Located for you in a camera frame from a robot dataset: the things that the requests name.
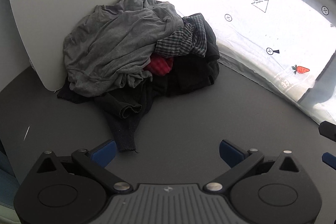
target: gray floor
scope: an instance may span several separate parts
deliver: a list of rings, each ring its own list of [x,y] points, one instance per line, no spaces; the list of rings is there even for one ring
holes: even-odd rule
[[[288,149],[321,193],[323,206],[316,224],[334,223],[336,171],[322,163],[321,156],[336,155],[336,144],[320,136],[318,125],[296,107],[227,67],[220,68],[213,86],[158,98],[138,128],[139,154],[119,153],[107,169],[133,185],[204,184],[228,170],[218,153],[224,138],[270,156]],[[78,148],[94,148],[111,133],[93,104],[57,99],[29,68],[0,92],[0,138],[22,182],[43,151],[70,155]]]

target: red garment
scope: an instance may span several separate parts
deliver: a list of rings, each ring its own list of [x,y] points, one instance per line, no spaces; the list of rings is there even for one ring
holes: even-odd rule
[[[151,62],[143,70],[148,70],[154,75],[164,76],[173,67],[173,60],[173,57],[164,58],[156,53],[152,53]]]

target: ribbed gray plate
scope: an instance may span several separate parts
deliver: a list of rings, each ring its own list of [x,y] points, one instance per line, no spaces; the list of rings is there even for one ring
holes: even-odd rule
[[[92,224],[247,224],[219,195],[202,192],[197,184],[141,184],[115,196]]]

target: fabric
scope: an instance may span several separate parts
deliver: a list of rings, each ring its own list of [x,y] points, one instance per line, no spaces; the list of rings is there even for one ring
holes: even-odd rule
[[[216,45],[216,36],[202,14],[199,16],[205,27],[207,51],[205,57],[188,54],[174,58],[174,65],[167,75],[167,96],[186,94],[194,90],[213,85],[219,74],[219,50]]]
[[[76,94],[69,88],[71,83],[66,79],[64,87],[58,93],[58,98],[74,103],[93,99],[104,113],[118,150],[120,152],[134,151],[136,149],[134,133],[142,117],[152,107],[156,96],[185,94],[215,83],[219,74],[217,62],[219,51],[216,45],[216,36],[202,14],[190,17],[195,16],[202,21],[206,37],[207,51],[204,53],[204,57],[189,53],[174,57],[174,59],[165,59],[153,53],[150,58],[151,68],[155,68],[161,74],[166,73],[165,69],[171,68],[171,71],[164,76],[153,73],[152,81],[144,79],[134,88],[126,85],[94,98]]]
[[[70,84],[66,81],[58,93],[58,98],[73,103],[93,100],[106,118],[118,151],[134,151],[134,133],[140,120],[152,107],[154,97],[163,96],[167,92],[167,82],[162,78],[153,75],[152,82],[144,80],[135,88],[125,86],[95,98],[76,94],[66,88]]]
[[[138,95],[140,95],[138,103],[142,108],[140,112],[129,115],[127,119],[121,119],[113,115],[113,112],[110,112],[108,109],[103,109],[119,152],[135,151],[134,133],[142,117],[151,109],[154,98],[164,95],[161,88],[161,81],[158,76],[154,75],[152,82],[144,82],[141,88],[138,88]]]
[[[204,57],[207,50],[202,15],[183,17],[184,26],[169,37],[156,43],[155,52],[163,57],[183,56],[189,53]]]
[[[95,97],[94,102],[101,109],[119,118],[127,118],[131,114],[139,113],[142,105],[138,102],[142,96],[142,88],[146,79],[135,88],[125,86]]]
[[[154,75],[164,76],[171,71],[173,60],[173,57],[164,58],[154,52],[151,55],[151,62],[143,70],[148,70]]]
[[[85,102],[92,100],[92,98],[84,97],[72,91],[69,86],[70,86],[70,82],[67,76],[63,87],[57,93],[57,98],[67,100],[75,104],[81,104],[81,103],[85,103]]]
[[[94,97],[125,85],[136,87],[152,77],[143,68],[157,40],[183,25],[168,2],[120,0],[112,6],[97,5],[64,40],[70,89]]]

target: gray surface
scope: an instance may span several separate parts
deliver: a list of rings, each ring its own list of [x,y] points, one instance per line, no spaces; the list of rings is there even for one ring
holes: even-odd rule
[[[29,66],[9,0],[0,0],[0,91]]]
[[[269,156],[291,150],[318,187],[323,205],[316,224],[336,219],[336,171],[322,163],[336,144],[296,107],[220,65],[215,85],[188,95],[158,98],[136,134],[137,152],[118,153],[106,167],[132,185],[200,183],[228,166],[218,153],[224,138]],[[30,129],[24,141],[28,126]],[[70,155],[111,138],[102,113],[46,90],[29,68],[0,93],[0,137],[19,182],[44,150]]]
[[[196,184],[141,184],[136,192],[115,196],[91,224],[247,224],[226,200],[205,194]]]

